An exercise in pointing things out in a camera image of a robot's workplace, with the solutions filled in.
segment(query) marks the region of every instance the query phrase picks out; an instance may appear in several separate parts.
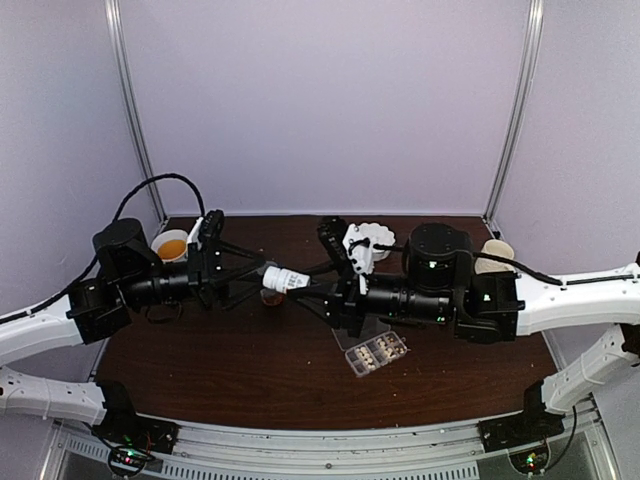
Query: white panel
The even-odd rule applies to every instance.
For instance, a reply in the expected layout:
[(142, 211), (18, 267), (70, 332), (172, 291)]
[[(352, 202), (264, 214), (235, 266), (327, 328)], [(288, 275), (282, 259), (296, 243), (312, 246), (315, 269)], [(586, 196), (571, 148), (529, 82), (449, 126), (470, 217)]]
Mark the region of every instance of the white panel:
[[(629, 263), (640, 249), (640, 2), (547, 2), (544, 22), (498, 224), (520, 260), (549, 273)], [(554, 340), (571, 361), (604, 328)], [(637, 478), (640, 375), (597, 399), (623, 478)]]
[[(68, 283), (91, 236), (140, 181), (101, 0), (0, 3), (0, 315)], [(156, 222), (148, 198), (127, 214)], [(84, 380), (98, 346), (61, 349), (18, 371)], [(0, 477), (32, 479), (50, 422), (0, 419)]]
[[(232, 213), (480, 213), (526, 0), (122, 2), (156, 172)], [(170, 213), (193, 213), (181, 186)]]

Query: white backdrop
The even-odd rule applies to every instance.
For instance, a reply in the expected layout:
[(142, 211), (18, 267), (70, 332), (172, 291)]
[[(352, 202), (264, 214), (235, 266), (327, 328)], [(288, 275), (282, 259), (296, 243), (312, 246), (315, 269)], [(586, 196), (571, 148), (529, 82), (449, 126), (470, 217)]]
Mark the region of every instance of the white backdrop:
[[(122, 2), (156, 173), (233, 214), (481, 213), (527, 0)], [(162, 185), (170, 214), (194, 213)]]
[[(518, 258), (542, 271), (631, 263), (640, 250), (640, 3), (547, 2), (544, 22), (497, 222)], [(603, 330), (563, 329), (551, 338), (572, 361)], [(629, 373), (635, 375), (596, 399), (623, 478), (631, 480), (637, 478), (640, 372)]]

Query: wooden table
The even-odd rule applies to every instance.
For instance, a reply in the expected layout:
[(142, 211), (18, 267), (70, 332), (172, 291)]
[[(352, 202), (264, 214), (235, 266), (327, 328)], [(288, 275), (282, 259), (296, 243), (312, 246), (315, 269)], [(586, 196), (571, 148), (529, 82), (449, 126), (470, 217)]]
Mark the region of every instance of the wooden table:
[[(479, 218), (352, 218), (389, 225), (400, 241), (421, 222), (446, 221), (489, 233)], [(173, 219), (189, 229), (192, 219)], [(223, 238), (291, 268), (325, 260), (317, 217), (228, 218)], [(394, 271), (397, 256), (376, 267)], [(450, 327), (395, 328), (409, 354), (356, 378), (329, 327), (294, 304), (265, 307), (258, 297), (228, 313), (186, 308), (180, 321), (141, 317), (115, 335), (98, 379), (123, 382), (136, 408), (210, 424), (273, 429), (352, 429), (426, 425), (507, 413), (555, 367), (540, 335), (490, 346), (453, 338)]]

